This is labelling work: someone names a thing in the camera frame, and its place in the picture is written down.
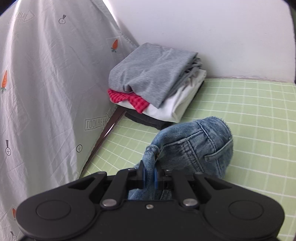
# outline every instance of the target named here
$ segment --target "fabric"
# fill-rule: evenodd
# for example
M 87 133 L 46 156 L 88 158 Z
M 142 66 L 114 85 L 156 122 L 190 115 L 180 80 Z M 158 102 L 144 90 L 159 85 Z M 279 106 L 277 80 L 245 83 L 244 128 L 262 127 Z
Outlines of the fabric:
M 110 96 L 110 100 L 113 103 L 118 103 L 120 101 L 127 100 L 140 114 L 149 105 L 149 103 L 146 100 L 144 100 L 141 96 L 136 95 L 135 93 L 126 94 L 108 89 L 108 94 Z
M 181 86 L 173 96 L 167 98 L 159 108 L 150 104 L 143 111 L 143 114 L 158 120 L 179 123 L 206 75 L 207 72 L 200 69 L 197 73 L 197 77 L 191 77 L 190 81 L 185 83 L 184 86 Z M 121 101 L 117 104 L 129 109 L 134 109 L 128 101 Z
M 216 117 L 170 126 L 160 131 L 143 155 L 146 188 L 129 192 L 130 200 L 171 199 L 168 190 L 154 187 L 154 166 L 176 169 L 185 175 L 196 172 L 222 178 L 233 153 L 233 139 L 228 126 Z
M 157 130 L 162 130 L 173 124 L 172 122 L 157 120 L 150 116 L 139 114 L 135 110 L 127 110 L 125 116 L 136 123 L 154 127 Z
M 22 237 L 13 212 L 22 201 L 79 178 L 116 107 L 109 72 L 136 46 L 101 0 L 19 0 L 0 33 L 4 241 Z
M 111 70 L 109 88 L 134 92 L 159 108 L 202 65 L 196 55 L 145 43 Z

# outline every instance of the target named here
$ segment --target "folded clothes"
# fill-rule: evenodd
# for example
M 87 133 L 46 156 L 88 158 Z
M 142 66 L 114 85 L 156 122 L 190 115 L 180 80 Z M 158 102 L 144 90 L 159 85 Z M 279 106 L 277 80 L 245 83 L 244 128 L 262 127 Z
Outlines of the folded clothes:
M 135 93 L 126 94 L 108 89 L 108 94 L 113 103 L 119 103 L 120 101 L 127 100 L 138 113 L 142 113 L 149 106 L 149 103 L 146 100 Z
M 185 175 L 206 173 L 222 178 L 233 153 L 233 139 L 228 126 L 216 117 L 181 123 L 160 131 L 143 155 L 146 169 L 145 189 L 129 191 L 131 200 L 172 199 L 168 190 L 154 187 L 154 167 L 176 169 Z
M 187 82 L 184 86 L 181 86 L 177 92 L 167 98 L 158 109 L 150 104 L 143 111 L 143 114 L 158 120 L 179 123 L 206 75 L 207 72 L 205 70 L 198 70 L 197 77 L 191 77 L 191 82 Z M 121 101 L 117 104 L 129 109 L 134 109 L 128 101 Z
M 145 43 L 109 74 L 109 88 L 134 92 L 159 108 L 202 65 L 197 53 Z
M 157 130 L 162 130 L 173 124 L 172 122 L 157 120 L 150 116 L 139 114 L 136 110 L 132 109 L 127 109 L 125 116 L 136 123 L 154 127 Z

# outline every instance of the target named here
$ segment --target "jeans pocket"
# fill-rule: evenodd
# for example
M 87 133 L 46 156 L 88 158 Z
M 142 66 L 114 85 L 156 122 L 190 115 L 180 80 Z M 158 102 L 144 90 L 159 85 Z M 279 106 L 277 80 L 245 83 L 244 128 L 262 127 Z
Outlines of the jeans pocket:
M 205 155 L 204 159 L 207 164 L 214 164 L 218 168 L 218 177 L 222 178 L 225 175 L 227 166 L 230 163 L 233 153 L 233 138 L 231 137 L 229 141 L 218 151 L 213 154 Z

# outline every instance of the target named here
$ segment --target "dark gray cloth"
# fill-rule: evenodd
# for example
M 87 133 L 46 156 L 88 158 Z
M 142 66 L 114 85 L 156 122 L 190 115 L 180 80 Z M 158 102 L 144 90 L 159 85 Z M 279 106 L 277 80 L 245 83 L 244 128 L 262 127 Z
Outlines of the dark gray cloth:
M 131 110 L 131 109 L 127 110 L 127 112 L 125 113 L 125 116 L 136 123 L 143 124 L 145 126 L 154 127 L 157 130 L 162 130 L 173 124 L 172 122 L 154 119 L 145 114 L 139 114 L 136 110 Z
M 142 44 L 111 70 L 109 88 L 134 92 L 159 108 L 202 65 L 196 56 L 196 52 Z

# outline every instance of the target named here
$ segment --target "stack of folded clothes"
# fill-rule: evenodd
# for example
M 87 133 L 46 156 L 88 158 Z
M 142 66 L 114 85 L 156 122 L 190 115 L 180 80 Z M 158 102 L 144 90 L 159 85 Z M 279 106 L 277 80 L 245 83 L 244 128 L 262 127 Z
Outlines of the stack of folded clothes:
M 111 70 L 110 100 L 136 110 L 126 115 L 133 121 L 163 129 L 180 122 L 206 77 L 201 65 L 196 52 L 145 43 Z

